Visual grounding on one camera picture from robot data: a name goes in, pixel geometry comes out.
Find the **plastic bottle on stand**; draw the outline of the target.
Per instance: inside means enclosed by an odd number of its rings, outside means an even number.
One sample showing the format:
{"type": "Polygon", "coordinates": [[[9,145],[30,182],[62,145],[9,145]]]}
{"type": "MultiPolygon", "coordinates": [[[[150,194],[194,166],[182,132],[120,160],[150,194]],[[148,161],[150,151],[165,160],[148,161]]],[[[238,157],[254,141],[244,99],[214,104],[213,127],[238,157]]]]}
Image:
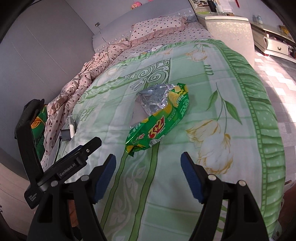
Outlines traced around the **plastic bottle on stand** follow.
{"type": "Polygon", "coordinates": [[[260,15],[257,15],[256,19],[257,19],[257,22],[258,22],[260,25],[263,25],[263,20],[262,20],[262,17],[261,17],[260,15]]]}

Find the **white power adapter box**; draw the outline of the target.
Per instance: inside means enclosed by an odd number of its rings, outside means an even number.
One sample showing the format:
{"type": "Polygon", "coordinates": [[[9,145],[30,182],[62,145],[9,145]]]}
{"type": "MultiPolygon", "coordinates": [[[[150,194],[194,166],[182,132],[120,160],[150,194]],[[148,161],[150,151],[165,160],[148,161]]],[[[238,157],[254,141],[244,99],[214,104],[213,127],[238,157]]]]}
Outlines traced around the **white power adapter box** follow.
{"type": "Polygon", "coordinates": [[[60,137],[62,142],[67,142],[72,140],[75,133],[76,133],[76,123],[73,117],[70,115],[66,118],[66,123],[60,132],[60,137]]]}

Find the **polka dot bed sheet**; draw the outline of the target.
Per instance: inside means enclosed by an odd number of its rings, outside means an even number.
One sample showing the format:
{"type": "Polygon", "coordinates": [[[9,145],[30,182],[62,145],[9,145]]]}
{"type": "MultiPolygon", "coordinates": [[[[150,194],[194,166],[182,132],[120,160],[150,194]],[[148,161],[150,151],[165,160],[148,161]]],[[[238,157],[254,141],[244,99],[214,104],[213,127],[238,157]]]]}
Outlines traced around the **polka dot bed sheet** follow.
{"type": "Polygon", "coordinates": [[[115,57],[112,57],[111,65],[124,61],[131,57],[140,56],[141,53],[149,51],[150,49],[157,46],[165,46],[168,44],[178,43],[178,42],[186,42],[186,41],[194,41],[198,39],[213,39],[213,35],[206,30],[206,28],[198,22],[189,23],[189,25],[182,32],[175,32],[173,34],[168,34],[162,37],[154,38],[142,42],[141,44],[130,47],[128,49],[123,50],[120,55],[115,54],[115,57]]]}

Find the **white tv stand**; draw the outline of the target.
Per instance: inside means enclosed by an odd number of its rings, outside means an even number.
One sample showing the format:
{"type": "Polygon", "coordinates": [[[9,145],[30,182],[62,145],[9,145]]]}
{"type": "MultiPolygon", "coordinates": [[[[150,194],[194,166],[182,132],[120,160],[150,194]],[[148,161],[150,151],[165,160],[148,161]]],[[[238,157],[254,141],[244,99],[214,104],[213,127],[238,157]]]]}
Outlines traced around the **white tv stand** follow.
{"type": "Polygon", "coordinates": [[[254,45],[263,55],[271,55],[295,63],[295,41],[279,27],[250,22],[254,45]]]}

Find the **pink polka dot duvet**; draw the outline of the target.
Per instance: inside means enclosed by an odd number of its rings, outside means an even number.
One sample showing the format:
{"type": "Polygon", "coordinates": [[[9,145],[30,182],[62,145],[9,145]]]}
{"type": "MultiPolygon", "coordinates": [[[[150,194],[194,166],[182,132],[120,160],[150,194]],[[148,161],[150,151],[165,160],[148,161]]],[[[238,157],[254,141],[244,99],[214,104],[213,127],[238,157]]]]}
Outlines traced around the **pink polka dot duvet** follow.
{"type": "Polygon", "coordinates": [[[41,159],[43,169],[48,167],[50,154],[56,144],[58,135],[72,113],[75,104],[82,94],[104,70],[126,49],[130,47],[127,39],[123,38],[109,44],[95,53],[90,61],[86,62],[81,71],[67,84],[61,92],[47,105],[47,121],[44,131],[45,152],[41,159]]]}

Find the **black thermos bottle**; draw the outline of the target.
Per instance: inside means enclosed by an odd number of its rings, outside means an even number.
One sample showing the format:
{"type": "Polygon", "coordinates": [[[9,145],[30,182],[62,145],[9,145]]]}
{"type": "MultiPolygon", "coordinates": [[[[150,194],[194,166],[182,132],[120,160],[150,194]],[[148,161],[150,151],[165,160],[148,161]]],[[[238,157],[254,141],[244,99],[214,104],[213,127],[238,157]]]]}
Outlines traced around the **black thermos bottle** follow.
{"type": "Polygon", "coordinates": [[[212,0],[207,0],[207,3],[210,8],[210,12],[216,13],[217,9],[216,9],[215,3],[212,0]]]}

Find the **pink plush toy left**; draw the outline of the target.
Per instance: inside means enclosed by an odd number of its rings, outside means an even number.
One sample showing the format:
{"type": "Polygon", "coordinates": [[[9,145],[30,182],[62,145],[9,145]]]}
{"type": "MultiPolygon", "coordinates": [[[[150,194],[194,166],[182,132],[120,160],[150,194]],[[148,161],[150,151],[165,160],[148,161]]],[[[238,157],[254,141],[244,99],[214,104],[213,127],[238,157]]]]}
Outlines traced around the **pink plush toy left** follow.
{"type": "Polygon", "coordinates": [[[141,6],[142,5],[142,3],[141,2],[139,2],[139,1],[135,1],[132,5],[131,5],[131,9],[136,9],[136,8],[138,8],[139,6],[141,6]]]}

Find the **green biscuit wrapper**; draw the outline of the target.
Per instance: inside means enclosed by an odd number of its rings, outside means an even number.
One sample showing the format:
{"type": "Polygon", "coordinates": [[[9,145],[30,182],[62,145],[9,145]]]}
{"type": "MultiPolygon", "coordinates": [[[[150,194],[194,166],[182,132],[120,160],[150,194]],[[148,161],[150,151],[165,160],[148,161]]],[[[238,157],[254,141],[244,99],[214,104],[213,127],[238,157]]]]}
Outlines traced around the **green biscuit wrapper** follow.
{"type": "Polygon", "coordinates": [[[189,91],[183,83],[157,84],[136,94],[125,151],[133,156],[161,141],[184,117],[189,91]]]}

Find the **white bedside cabinet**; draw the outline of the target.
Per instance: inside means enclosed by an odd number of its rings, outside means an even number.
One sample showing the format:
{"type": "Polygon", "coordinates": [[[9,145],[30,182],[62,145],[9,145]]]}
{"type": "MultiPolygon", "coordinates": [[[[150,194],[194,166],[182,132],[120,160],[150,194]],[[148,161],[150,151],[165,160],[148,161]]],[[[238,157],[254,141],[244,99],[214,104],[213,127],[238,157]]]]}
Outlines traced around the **white bedside cabinet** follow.
{"type": "Polygon", "coordinates": [[[241,54],[254,66],[254,40],[248,18],[217,13],[196,14],[198,21],[216,40],[241,54]]]}

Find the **bedside organizer shelf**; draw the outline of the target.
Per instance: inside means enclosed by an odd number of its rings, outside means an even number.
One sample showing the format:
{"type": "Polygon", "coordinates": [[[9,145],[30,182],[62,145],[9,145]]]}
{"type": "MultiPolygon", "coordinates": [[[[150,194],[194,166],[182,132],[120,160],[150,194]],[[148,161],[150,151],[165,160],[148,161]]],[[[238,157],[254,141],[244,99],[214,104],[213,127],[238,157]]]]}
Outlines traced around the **bedside organizer shelf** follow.
{"type": "MultiPolygon", "coordinates": [[[[210,13],[211,8],[209,1],[206,0],[189,0],[194,12],[196,14],[210,13]]],[[[233,13],[232,7],[229,1],[213,0],[215,9],[218,13],[233,13]]]]}

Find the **grey bed headboard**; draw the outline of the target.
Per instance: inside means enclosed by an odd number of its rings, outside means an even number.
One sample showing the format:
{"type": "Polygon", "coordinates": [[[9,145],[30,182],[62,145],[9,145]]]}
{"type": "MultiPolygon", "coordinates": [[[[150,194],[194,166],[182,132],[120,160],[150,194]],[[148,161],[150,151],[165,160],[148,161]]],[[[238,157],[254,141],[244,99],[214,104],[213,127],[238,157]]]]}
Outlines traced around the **grey bed headboard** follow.
{"type": "Polygon", "coordinates": [[[189,1],[151,1],[128,11],[99,30],[92,37],[93,49],[97,53],[121,38],[129,38],[132,25],[162,16],[183,16],[189,23],[197,21],[189,1]]]}

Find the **polka dot pillow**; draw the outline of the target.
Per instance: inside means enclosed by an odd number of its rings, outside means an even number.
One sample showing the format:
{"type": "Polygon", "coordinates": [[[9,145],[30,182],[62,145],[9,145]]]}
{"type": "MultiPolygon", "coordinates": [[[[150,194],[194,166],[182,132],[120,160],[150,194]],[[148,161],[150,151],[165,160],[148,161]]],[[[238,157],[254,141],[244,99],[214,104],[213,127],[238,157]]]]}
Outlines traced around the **polka dot pillow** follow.
{"type": "Polygon", "coordinates": [[[141,21],[132,26],[129,42],[134,47],[153,38],[182,32],[187,25],[187,18],[184,16],[162,16],[141,21]]]}

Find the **yellow toy on stand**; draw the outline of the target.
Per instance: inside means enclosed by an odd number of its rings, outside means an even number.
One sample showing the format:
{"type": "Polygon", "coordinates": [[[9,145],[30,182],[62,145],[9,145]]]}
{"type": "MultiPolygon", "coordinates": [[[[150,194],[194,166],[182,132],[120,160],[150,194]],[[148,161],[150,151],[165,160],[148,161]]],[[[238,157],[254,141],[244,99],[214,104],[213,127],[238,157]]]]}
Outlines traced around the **yellow toy on stand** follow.
{"type": "Polygon", "coordinates": [[[289,34],[290,34],[290,32],[289,32],[289,30],[287,29],[286,26],[284,26],[284,25],[279,25],[279,27],[280,27],[280,30],[281,30],[281,32],[282,32],[283,34],[285,34],[285,35],[289,35],[289,34]]]}

